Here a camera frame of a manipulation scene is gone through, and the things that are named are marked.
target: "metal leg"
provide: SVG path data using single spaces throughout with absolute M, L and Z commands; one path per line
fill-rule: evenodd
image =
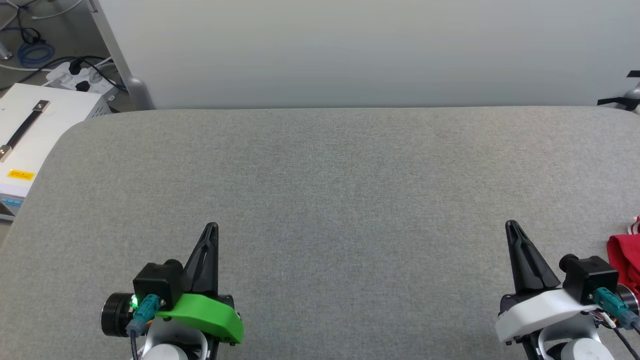
M 13 53 L 9 52 L 9 50 L 4 47 L 4 44 L 0 42 L 0 59 L 9 60 L 13 56 Z

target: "gray tablecloth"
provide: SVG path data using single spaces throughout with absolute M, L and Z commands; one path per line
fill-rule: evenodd
M 229 360 L 525 359 L 495 335 L 504 222 L 556 269 L 640 213 L 640 117 L 605 108 L 144 111 L 83 122 L 0 250 L 1 359 L 128 359 L 100 330 L 220 225 Z M 638 346 L 637 335 L 629 333 Z M 629 358 L 612 333 L 617 359 Z

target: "red fabric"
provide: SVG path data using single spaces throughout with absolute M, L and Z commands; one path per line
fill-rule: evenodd
M 640 234 L 614 235 L 607 242 L 609 263 L 619 273 L 618 282 L 640 295 Z

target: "yellow sticker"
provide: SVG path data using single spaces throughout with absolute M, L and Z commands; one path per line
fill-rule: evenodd
M 36 174 L 32 172 L 26 172 L 26 171 L 20 171 L 20 170 L 11 170 L 9 171 L 9 175 L 7 176 L 14 177 L 16 179 L 22 179 L 22 180 L 32 180 L 33 177 L 36 176 Z

